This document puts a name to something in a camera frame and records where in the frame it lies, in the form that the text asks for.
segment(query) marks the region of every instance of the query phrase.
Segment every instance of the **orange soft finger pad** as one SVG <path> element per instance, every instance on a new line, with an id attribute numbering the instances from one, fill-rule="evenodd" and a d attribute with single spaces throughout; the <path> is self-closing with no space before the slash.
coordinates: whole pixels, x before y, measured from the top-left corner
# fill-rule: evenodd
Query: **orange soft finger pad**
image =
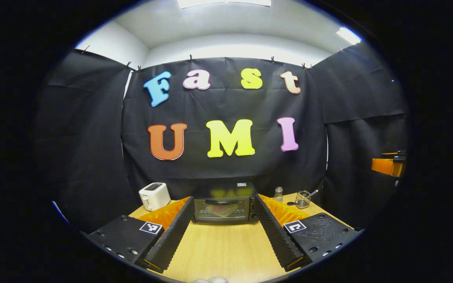
<path id="1" fill-rule="evenodd" d="M 277 219 L 277 222 L 282 226 L 284 226 L 285 223 L 297 221 L 300 219 L 304 219 L 309 217 L 307 213 L 304 213 L 303 211 L 298 210 L 298 208 L 292 208 L 291 206 L 288 206 L 287 204 L 283 204 L 282 202 L 276 201 L 271 199 L 270 197 L 266 197 L 264 195 L 260 195 L 260 198 L 264 201 L 264 203 L 267 205 L 268 209 L 272 212 L 272 214 L 275 216 L 275 219 Z"/>
<path id="2" fill-rule="evenodd" d="M 184 199 L 180 199 L 176 202 L 173 202 L 172 204 L 164 206 L 163 208 L 159 208 L 156 211 L 138 217 L 137 219 L 160 224 L 162 225 L 162 227 L 164 227 L 165 230 L 167 230 L 167 228 L 169 228 L 169 225 L 173 222 L 174 218 L 183 208 L 189 198 L 190 197 L 185 197 Z"/>

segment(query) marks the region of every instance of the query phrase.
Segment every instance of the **ceiling light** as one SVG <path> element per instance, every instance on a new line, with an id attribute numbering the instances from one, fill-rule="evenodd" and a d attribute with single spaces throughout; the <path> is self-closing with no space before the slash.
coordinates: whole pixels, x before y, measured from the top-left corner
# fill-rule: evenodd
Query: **ceiling light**
<path id="1" fill-rule="evenodd" d="M 361 42 L 361 38 L 359 38 L 356 34 L 354 34 L 354 32 L 351 32 L 351 31 L 350 31 L 349 29 L 347 29 L 347 28 L 340 28 L 340 29 L 337 31 L 337 34 L 338 34 L 340 37 L 342 37 L 343 39 L 349 41 L 352 45 Z"/>
<path id="2" fill-rule="evenodd" d="M 199 5 L 214 4 L 214 3 L 246 3 L 270 7 L 272 0 L 177 0 L 181 9 L 194 7 Z"/>

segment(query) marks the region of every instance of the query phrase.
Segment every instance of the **oven door handle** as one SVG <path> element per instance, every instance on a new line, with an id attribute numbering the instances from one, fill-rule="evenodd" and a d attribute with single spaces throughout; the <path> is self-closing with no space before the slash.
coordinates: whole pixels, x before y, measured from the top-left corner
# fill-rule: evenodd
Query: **oven door handle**
<path id="1" fill-rule="evenodd" d="M 204 201 L 205 204 L 214 204 L 216 206 L 226 206 L 228 204 L 236 204 L 237 199 L 235 200 L 227 200 L 227 201 L 217 201 L 217 200 L 206 200 Z"/>

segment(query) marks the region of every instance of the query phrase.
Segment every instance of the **wooden tabletop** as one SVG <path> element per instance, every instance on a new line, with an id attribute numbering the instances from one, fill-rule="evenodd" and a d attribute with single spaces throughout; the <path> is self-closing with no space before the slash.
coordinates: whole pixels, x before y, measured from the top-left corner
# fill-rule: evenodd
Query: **wooden tabletop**
<path id="1" fill-rule="evenodd" d="M 284 195 L 283 203 L 295 199 L 296 193 Z M 309 216 L 327 213 L 312 202 L 301 211 Z M 149 211 L 141 206 L 129 216 L 137 218 L 147 213 Z M 288 273 L 277 261 L 260 222 L 204 225 L 190 221 L 169 268 L 162 275 L 187 283 L 214 276 L 224 277 L 232 283 L 257 283 Z"/>

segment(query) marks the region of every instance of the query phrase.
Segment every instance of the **foam letter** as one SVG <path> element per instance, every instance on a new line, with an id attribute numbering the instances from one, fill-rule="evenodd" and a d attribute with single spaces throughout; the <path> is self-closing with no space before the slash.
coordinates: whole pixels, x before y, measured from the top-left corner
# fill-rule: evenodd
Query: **foam letter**
<path id="1" fill-rule="evenodd" d="M 157 106 L 158 104 L 166 101 L 169 98 L 167 93 L 164 93 L 162 90 L 168 91 L 169 90 L 169 82 L 166 80 L 171 77 L 171 73 L 165 71 L 160 75 L 157 75 L 153 79 L 147 81 L 143 86 L 148 88 L 149 95 L 151 95 L 151 105 L 153 107 Z"/>
<path id="2" fill-rule="evenodd" d="M 300 93 L 301 89 L 295 86 L 295 81 L 298 81 L 298 77 L 296 75 L 293 75 L 291 71 L 287 71 L 282 73 L 281 77 L 284 79 L 284 82 L 286 83 L 286 88 L 288 89 L 289 92 L 294 94 Z"/>
<path id="3" fill-rule="evenodd" d="M 258 69 L 245 68 L 241 72 L 241 84 L 244 88 L 261 88 L 263 81 L 260 78 L 261 72 Z"/>
<path id="4" fill-rule="evenodd" d="M 171 130 L 174 131 L 174 149 L 171 151 L 164 149 L 164 131 L 166 127 L 164 125 L 148 127 L 151 154 L 160 160 L 178 159 L 183 154 L 185 147 L 184 132 L 186 127 L 186 124 L 183 123 L 171 125 Z"/>
<path id="5" fill-rule="evenodd" d="M 210 74 L 206 70 L 192 70 L 186 74 L 189 76 L 183 81 L 183 86 L 185 88 L 198 88 L 200 90 L 208 89 L 211 84 L 209 84 Z"/>
<path id="6" fill-rule="evenodd" d="M 295 119 L 290 117 L 283 117 L 277 119 L 277 123 L 281 125 L 282 129 L 281 150 L 284 152 L 297 150 L 298 143 L 295 142 L 295 133 L 293 132 L 293 123 L 295 123 Z"/>
<path id="7" fill-rule="evenodd" d="M 234 130 L 230 134 L 225 124 L 220 120 L 209 121 L 205 124 L 211 130 L 211 150 L 207 153 L 209 157 L 221 157 L 223 151 L 219 148 L 219 143 L 223 145 L 226 154 L 232 155 L 235 144 L 237 150 L 235 154 L 238 156 L 253 155 L 255 149 L 251 145 L 251 120 L 241 119 L 235 123 Z"/>

